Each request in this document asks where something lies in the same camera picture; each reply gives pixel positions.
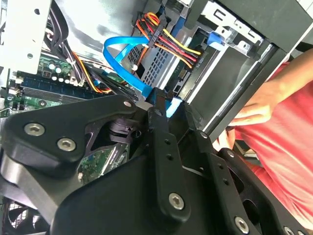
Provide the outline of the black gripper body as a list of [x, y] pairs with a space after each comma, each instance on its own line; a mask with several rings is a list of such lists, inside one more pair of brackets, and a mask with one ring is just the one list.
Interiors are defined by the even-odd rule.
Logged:
[[136, 158], [72, 193], [58, 208], [50, 233], [179, 235], [191, 212], [188, 219], [170, 219], [157, 211], [148, 164], [147, 157]]

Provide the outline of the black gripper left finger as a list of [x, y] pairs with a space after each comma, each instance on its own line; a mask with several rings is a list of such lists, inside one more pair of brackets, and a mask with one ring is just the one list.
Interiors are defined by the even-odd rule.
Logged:
[[145, 101], [147, 109], [117, 94], [12, 115], [1, 130], [0, 173], [52, 223], [61, 203], [81, 187], [77, 169], [84, 157], [116, 142], [147, 141], [153, 212], [161, 221], [184, 223], [190, 207], [166, 117], [171, 99], [156, 88]]

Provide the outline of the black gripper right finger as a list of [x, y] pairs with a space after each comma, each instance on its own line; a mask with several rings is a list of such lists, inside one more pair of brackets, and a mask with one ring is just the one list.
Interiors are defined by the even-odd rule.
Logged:
[[169, 119], [178, 140], [191, 215], [180, 235], [304, 235], [305, 228], [232, 150], [214, 150], [179, 101]]

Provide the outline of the person's bare hand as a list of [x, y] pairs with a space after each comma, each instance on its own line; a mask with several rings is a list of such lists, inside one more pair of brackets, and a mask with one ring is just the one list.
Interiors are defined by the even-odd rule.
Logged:
[[277, 81], [264, 83], [231, 121], [229, 126], [243, 126], [268, 121], [274, 108], [282, 101], [280, 85]]
[[233, 149], [235, 143], [235, 129], [234, 128], [226, 128], [217, 138], [216, 149], [219, 151], [222, 148]]

